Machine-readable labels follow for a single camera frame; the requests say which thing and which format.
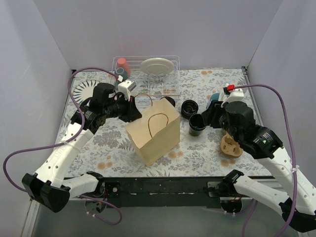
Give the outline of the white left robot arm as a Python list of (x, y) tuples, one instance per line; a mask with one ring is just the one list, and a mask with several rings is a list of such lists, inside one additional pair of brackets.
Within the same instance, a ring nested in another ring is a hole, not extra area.
[(69, 199), (90, 193), (101, 197), (105, 191), (103, 176), (89, 171), (79, 177), (65, 179), (67, 170), (80, 150), (94, 136), (107, 119), (119, 118), (132, 122), (141, 118), (135, 98), (130, 93), (136, 83), (130, 80), (118, 86), (99, 83), (92, 96), (86, 98), (79, 111), (72, 116), (61, 146), (54, 149), (45, 163), (34, 174), (25, 174), (22, 184), (30, 198), (53, 212), (61, 211)]

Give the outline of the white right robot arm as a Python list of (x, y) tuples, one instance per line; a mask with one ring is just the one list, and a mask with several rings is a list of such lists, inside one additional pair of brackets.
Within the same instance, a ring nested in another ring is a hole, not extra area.
[(225, 130), (234, 141), (263, 165), (283, 187), (265, 186), (234, 169), (213, 191), (223, 196), (246, 195), (276, 211), (290, 227), (305, 233), (316, 228), (316, 188), (292, 166), (283, 143), (276, 134), (256, 124), (253, 110), (245, 102), (213, 101), (202, 113), (205, 125)]

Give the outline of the stack of black cups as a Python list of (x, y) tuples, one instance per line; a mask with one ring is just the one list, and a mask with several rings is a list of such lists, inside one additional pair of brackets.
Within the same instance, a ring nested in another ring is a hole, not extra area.
[(199, 136), (206, 128), (201, 114), (194, 114), (189, 118), (189, 133), (192, 136)]

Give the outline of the brown paper bag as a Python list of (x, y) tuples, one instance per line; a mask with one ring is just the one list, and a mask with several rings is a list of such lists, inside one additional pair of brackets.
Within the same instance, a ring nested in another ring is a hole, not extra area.
[(142, 117), (127, 124), (125, 131), (134, 151), (151, 166), (180, 142), (180, 114), (166, 99), (151, 101)]

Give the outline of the black cup lid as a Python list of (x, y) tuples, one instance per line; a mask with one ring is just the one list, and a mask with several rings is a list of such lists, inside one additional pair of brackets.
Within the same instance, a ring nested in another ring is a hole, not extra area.
[(169, 96), (161, 97), (161, 99), (166, 99), (173, 107), (175, 107), (175, 105), (176, 105), (175, 100)]

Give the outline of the brown cardboard cup carriers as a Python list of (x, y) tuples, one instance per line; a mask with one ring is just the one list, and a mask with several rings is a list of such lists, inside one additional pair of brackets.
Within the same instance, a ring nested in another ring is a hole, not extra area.
[(230, 158), (238, 158), (242, 155), (243, 149), (227, 132), (221, 138), (220, 152)]

